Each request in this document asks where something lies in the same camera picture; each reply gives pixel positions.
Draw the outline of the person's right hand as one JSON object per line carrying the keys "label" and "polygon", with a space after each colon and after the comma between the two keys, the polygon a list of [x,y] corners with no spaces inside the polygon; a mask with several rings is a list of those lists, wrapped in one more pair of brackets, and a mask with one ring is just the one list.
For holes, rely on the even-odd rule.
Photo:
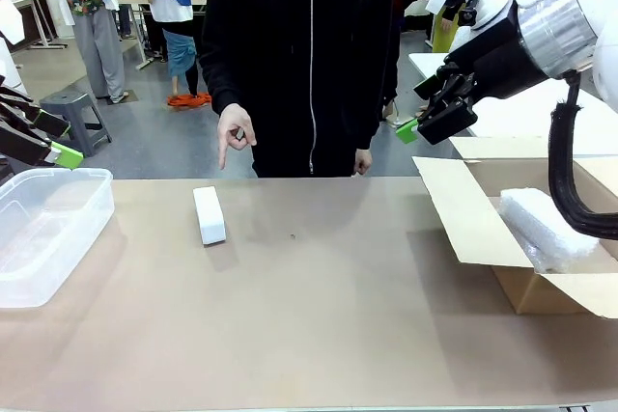
{"label": "person's right hand", "polygon": [[228,105],[220,114],[218,126],[218,162],[223,170],[229,148],[242,151],[255,147],[257,139],[249,114],[237,103]]}

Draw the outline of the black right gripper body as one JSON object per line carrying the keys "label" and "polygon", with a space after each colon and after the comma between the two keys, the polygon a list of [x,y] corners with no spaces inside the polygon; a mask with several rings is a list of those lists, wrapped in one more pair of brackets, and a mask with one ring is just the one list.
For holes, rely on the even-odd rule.
{"label": "black right gripper body", "polygon": [[517,5],[507,5],[479,29],[458,28],[442,66],[443,79],[455,75],[473,84],[473,99],[508,98],[547,80],[522,44]]}

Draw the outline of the person's left hand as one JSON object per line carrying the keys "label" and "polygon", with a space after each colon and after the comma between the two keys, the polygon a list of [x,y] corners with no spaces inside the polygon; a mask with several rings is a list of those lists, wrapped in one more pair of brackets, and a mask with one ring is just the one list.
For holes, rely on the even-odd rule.
{"label": "person's left hand", "polygon": [[370,150],[357,150],[355,152],[353,175],[364,176],[373,164],[373,156]]}

